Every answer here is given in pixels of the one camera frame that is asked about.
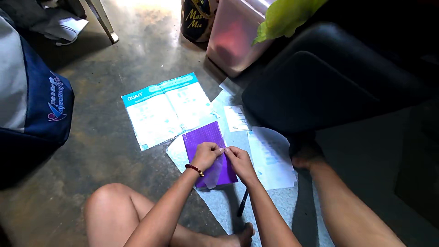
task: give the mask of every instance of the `pink bin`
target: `pink bin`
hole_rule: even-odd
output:
[[[259,24],[275,0],[219,0],[207,56],[228,76],[236,77],[271,45],[252,46]]]

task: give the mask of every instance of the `pen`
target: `pen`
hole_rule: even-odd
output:
[[[244,212],[245,201],[247,200],[247,197],[248,197],[248,190],[245,189],[244,197],[242,198],[241,205],[239,205],[238,217],[241,217],[242,212]]]

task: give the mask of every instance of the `purple textured sheet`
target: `purple textured sheet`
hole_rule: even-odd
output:
[[[214,142],[220,148],[225,148],[224,139],[221,134],[218,122],[213,122],[205,125],[201,128],[193,130],[191,132],[183,134],[184,146],[186,147],[187,157],[189,162],[192,162],[195,152],[197,151],[197,145],[203,142]],[[235,172],[233,171],[232,164],[226,154],[220,156],[222,159],[223,168],[218,178],[217,185],[230,184],[238,182]],[[195,182],[196,188],[206,187],[203,182],[204,178],[199,178]]]

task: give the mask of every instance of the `navy blue bag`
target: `navy blue bag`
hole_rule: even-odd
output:
[[[0,17],[0,188],[17,182],[62,146],[74,94]]]

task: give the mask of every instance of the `instruction manual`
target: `instruction manual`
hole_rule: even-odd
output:
[[[121,98],[142,151],[216,120],[194,73]]]
[[[253,166],[264,188],[294,187],[297,178],[288,154],[288,140],[276,131],[263,127],[253,127],[247,135]]]
[[[248,131],[247,119],[244,116],[242,105],[230,105],[224,107],[229,131]]]

